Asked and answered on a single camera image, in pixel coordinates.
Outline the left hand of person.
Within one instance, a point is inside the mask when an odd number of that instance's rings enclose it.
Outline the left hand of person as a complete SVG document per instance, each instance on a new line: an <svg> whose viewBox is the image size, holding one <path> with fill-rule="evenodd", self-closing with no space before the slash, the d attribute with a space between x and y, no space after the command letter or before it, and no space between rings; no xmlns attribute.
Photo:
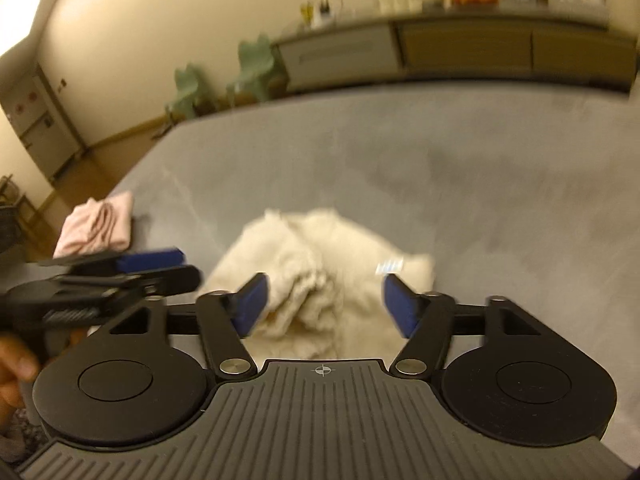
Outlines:
<svg viewBox="0 0 640 480"><path fill-rule="evenodd" d="M0 339L1 433L12 425L17 410L24 408L21 383L30 384L40 371L36 356L24 341L13 334L2 333Z"/></svg>

